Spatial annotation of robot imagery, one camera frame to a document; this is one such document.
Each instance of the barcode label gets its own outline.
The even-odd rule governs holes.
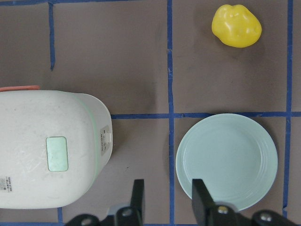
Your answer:
[[[0,192],[12,192],[13,188],[11,185],[10,177],[0,177]]]

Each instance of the plate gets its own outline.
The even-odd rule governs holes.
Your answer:
[[[191,198],[192,179],[203,179],[215,202],[246,209],[269,191],[278,158],[268,132],[238,114],[210,116],[183,137],[176,155],[176,173]]]

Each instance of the rectangular green panel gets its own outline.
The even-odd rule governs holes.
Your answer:
[[[68,169],[67,139],[65,137],[48,137],[46,144],[49,171],[66,171]]]

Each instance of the orange handle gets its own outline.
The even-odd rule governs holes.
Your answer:
[[[10,86],[10,87],[2,87],[0,88],[0,92],[5,91],[17,91],[17,90],[38,90],[40,86],[33,85],[33,86]]]

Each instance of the qr code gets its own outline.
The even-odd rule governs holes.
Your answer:
[[[6,179],[5,178],[0,178],[0,191],[6,191]]]

